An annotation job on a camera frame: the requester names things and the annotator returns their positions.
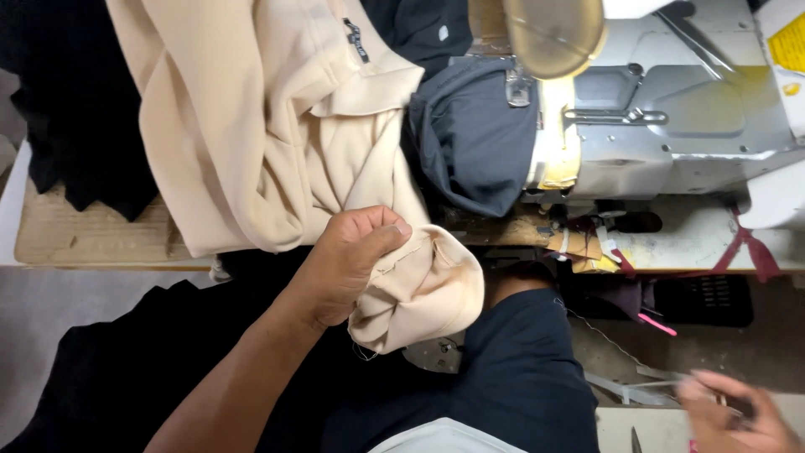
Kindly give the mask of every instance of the left hand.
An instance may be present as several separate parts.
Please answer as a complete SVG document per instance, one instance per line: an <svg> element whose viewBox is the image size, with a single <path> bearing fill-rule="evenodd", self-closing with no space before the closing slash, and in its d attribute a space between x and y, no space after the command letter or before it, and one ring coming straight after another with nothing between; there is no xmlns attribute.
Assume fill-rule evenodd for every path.
<svg viewBox="0 0 805 453"><path fill-rule="evenodd" d="M293 309L317 330L344 322L381 256L400 248L411 226L393 210L372 206L330 218L285 289Z"/></svg>

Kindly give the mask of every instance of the pink marker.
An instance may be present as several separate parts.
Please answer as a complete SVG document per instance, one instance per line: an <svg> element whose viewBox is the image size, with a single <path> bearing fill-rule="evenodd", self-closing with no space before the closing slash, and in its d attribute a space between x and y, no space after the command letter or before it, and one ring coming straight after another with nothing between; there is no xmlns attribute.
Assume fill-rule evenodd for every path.
<svg viewBox="0 0 805 453"><path fill-rule="evenodd" d="M665 327L664 325L660 324L659 322L656 322L654 319L649 318L643 313L638 314L638 318L642 319L645 322L648 322L654 327L657 327L658 329L662 330L663 332L669 334L672 337L676 336L676 330L673 330L670 327Z"/></svg>

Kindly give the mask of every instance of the hand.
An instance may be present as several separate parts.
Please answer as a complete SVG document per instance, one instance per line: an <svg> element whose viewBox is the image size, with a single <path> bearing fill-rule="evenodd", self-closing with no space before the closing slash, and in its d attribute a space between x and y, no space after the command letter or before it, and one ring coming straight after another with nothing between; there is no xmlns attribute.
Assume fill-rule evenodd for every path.
<svg viewBox="0 0 805 453"><path fill-rule="evenodd" d="M410 237L411 226L385 206L332 216L286 287L294 310L317 330L341 324L355 310L380 257Z"/></svg>
<svg viewBox="0 0 805 453"><path fill-rule="evenodd" d="M715 372L694 371L677 393L691 420L700 453L802 453L797 435L786 425L769 392ZM712 390L746 398L755 409L751 431L730 430L732 411L718 405Z"/></svg>

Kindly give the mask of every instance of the leg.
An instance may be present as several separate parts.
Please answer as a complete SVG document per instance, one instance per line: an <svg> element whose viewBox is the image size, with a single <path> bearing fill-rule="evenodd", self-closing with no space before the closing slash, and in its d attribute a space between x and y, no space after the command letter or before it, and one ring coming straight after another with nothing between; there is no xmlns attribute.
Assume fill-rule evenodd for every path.
<svg viewBox="0 0 805 453"><path fill-rule="evenodd" d="M525 451L598 451L597 401L552 283L507 276L489 304L467 329L448 416Z"/></svg>

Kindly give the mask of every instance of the black label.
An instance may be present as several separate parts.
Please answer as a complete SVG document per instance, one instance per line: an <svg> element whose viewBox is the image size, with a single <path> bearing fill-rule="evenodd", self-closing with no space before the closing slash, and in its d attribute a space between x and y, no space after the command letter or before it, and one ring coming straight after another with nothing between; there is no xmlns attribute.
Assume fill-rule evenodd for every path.
<svg viewBox="0 0 805 453"><path fill-rule="evenodd" d="M361 44L361 29L354 23L351 23L347 18L344 18L344 25L352 30L352 33L347 35L347 40L350 44L355 46L357 54L361 56L361 60L363 60L364 63L369 63L369 54L366 53L363 44Z"/></svg>

